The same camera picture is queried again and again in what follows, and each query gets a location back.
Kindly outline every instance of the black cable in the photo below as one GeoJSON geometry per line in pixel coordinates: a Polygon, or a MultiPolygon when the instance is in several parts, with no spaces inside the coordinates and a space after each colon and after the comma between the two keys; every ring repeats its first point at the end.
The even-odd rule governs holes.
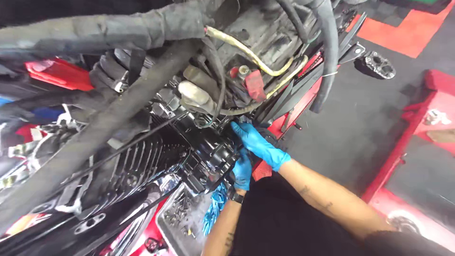
{"type": "Polygon", "coordinates": [[[308,35],[305,32],[305,29],[303,27],[303,23],[300,20],[300,17],[298,16],[297,12],[295,11],[294,7],[292,6],[292,3],[289,0],[276,0],[281,8],[283,8],[284,12],[288,15],[288,18],[291,20],[292,24],[295,27],[295,30],[297,31],[297,35],[302,41],[302,43],[307,44],[308,43],[308,35]]]}
{"type": "Polygon", "coordinates": [[[123,145],[122,147],[120,147],[117,151],[115,151],[114,153],[110,154],[109,156],[105,157],[103,160],[100,160],[98,161],[96,164],[92,165],[91,167],[81,171],[78,175],[70,178],[69,180],[63,182],[59,187],[58,189],[55,190],[54,193],[52,193],[52,196],[53,197],[54,195],[56,195],[57,193],[59,193],[60,191],[62,191],[67,185],[69,185],[70,183],[72,183],[73,181],[79,179],[79,178],[82,178],[84,177],[85,175],[87,175],[89,172],[95,170],[96,168],[102,166],[103,164],[105,164],[107,161],[111,160],[112,158],[120,155],[121,153],[125,152],[126,150],[128,150],[130,147],[136,145],[137,143],[141,142],[142,140],[148,138],[149,136],[151,136],[152,134],[154,134],[155,132],[157,132],[159,129],[165,127],[166,125],[172,123],[173,121],[183,117],[184,115],[188,114],[188,111],[185,111],[183,114],[179,115],[179,116],[174,116],[173,118],[165,121],[164,123],[158,125],[157,127],[155,127],[154,129],[152,129],[151,131],[147,132],[146,134],[140,136],[139,138],[131,141],[130,143],[126,144],[126,145],[123,145]]]}
{"type": "Polygon", "coordinates": [[[217,107],[215,108],[215,113],[213,113],[213,117],[207,124],[201,124],[200,122],[204,122],[203,119],[195,119],[195,125],[199,128],[207,128],[212,125],[212,123],[217,119],[220,115],[221,107],[224,102],[224,94],[226,93],[226,78],[224,77],[224,70],[223,65],[221,64],[220,56],[218,55],[218,51],[213,44],[212,40],[208,37],[204,37],[201,39],[202,42],[206,45],[203,51],[206,55],[208,61],[213,65],[213,69],[215,70],[219,81],[221,82],[221,92],[220,98],[218,99],[217,107]]]}
{"type": "Polygon", "coordinates": [[[75,254],[75,256],[86,255],[87,253],[89,253],[92,250],[96,249],[104,241],[106,241],[106,240],[112,238],[113,236],[117,235],[122,230],[125,230],[135,219],[139,218],[142,214],[150,211],[151,208],[153,208],[154,206],[159,204],[161,201],[165,200],[165,198],[167,198],[168,196],[172,195],[178,189],[178,187],[180,186],[181,183],[182,183],[182,181],[179,181],[177,183],[177,185],[173,189],[171,189],[169,192],[167,192],[166,194],[162,195],[160,198],[158,198],[157,200],[153,201],[149,205],[147,205],[147,207],[145,207],[144,209],[138,211],[135,215],[131,216],[126,221],[122,222],[119,226],[112,226],[112,228],[111,228],[112,230],[111,231],[107,230],[107,232],[101,238],[99,238],[96,241],[93,241],[93,243],[88,245],[83,250],[79,251],[77,254],[75,254]]]}

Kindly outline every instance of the yellow wire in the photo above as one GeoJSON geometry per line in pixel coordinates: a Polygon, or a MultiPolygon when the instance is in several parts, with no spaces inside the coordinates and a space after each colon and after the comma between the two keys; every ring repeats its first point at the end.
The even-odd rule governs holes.
{"type": "Polygon", "coordinates": [[[240,50],[242,50],[246,55],[248,55],[250,58],[252,58],[253,62],[259,66],[259,68],[261,68],[262,70],[264,70],[264,72],[266,72],[267,74],[273,76],[273,77],[277,77],[281,74],[283,74],[292,64],[292,61],[294,60],[293,57],[291,57],[289,59],[289,61],[286,63],[286,65],[284,65],[280,70],[278,71],[273,71],[271,70],[267,65],[265,65],[264,62],[261,61],[261,59],[259,59],[258,56],[256,56],[256,54],[254,54],[254,52],[252,50],[250,50],[248,47],[246,47],[244,44],[242,44],[241,42],[239,42],[237,39],[233,38],[232,36],[230,35],[227,35],[215,28],[212,28],[210,26],[207,26],[207,35],[208,36],[211,36],[211,37],[215,37],[217,39],[220,39],[232,46],[235,46],[237,48],[239,48],[240,50]]]}
{"type": "Polygon", "coordinates": [[[269,93],[267,93],[267,99],[270,98],[276,91],[278,91],[279,88],[283,87],[289,80],[291,80],[295,75],[297,75],[303,67],[307,64],[308,62],[308,57],[306,55],[303,56],[302,63],[295,68],[294,71],[292,71],[289,76],[285,77],[281,82],[269,93]]]}

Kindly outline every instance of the person's arm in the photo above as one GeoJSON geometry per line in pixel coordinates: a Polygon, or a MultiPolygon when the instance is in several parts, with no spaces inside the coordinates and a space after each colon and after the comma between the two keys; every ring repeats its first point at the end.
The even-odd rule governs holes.
{"type": "Polygon", "coordinates": [[[351,191],[294,159],[284,162],[278,173],[308,204],[361,240],[376,231],[395,231],[394,227],[351,191]]]}
{"type": "MultiPolygon", "coordinates": [[[[250,189],[251,162],[246,149],[240,150],[240,158],[232,171],[235,174],[234,188],[237,194],[245,196],[250,189]]],[[[203,256],[226,256],[231,252],[235,228],[242,204],[228,200],[207,236],[203,256]]]]}
{"type": "Polygon", "coordinates": [[[334,219],[354,236],[363,240],[375,231],[395,230],[373,208],[349,190],[275,148],[253,125],[232,122],[231,126],[245,147],[280,173],[308,204],[334,219]]]}
{"type": "MultiPolygon", "coordinates": [[[[236,189],[239,195],[245,195],[246,190],[236,189]]],[[[203,256],[226,256],[231,252],[235,228],[240,215],[240,203],[228,200],[218,216],[217,222],[207,236],[202,251],[203,256]]]]}

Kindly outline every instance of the bolt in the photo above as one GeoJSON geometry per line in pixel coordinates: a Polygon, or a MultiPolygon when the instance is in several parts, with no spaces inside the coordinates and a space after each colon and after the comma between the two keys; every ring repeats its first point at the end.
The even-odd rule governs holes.
{"type": "Polygon", "coordinates": [[[240,66],[238,68],[238,77],[242,80],[245,80],[247,75],[250,73],[250,68],[246,65],[240,66]]]}
{"type": "Polygon", "coordinates": [[[199,181],[201,182],[202,185],[206,185],[207,184],[207,177],[206,176],[202,176],[199,178],[199,181]]]}
{"type": "Polygon", "coordinates": [[[240,68],[238,68],[238,72],[242,75],[246,75],[246,74],[248,74],[248,72],[250,72],[250,68],[246,65],[243,65],[243,66],[240,66],[240,68]]]}

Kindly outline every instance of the black shirt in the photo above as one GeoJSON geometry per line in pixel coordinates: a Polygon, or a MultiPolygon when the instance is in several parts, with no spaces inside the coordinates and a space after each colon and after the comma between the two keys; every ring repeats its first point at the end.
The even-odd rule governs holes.
{"type": "Polygon", "coordinates": [[[308,205],[279,174],[250,184],[230,255],[455,255],[417,234],[381,231],[364,242],[308,205]]]}

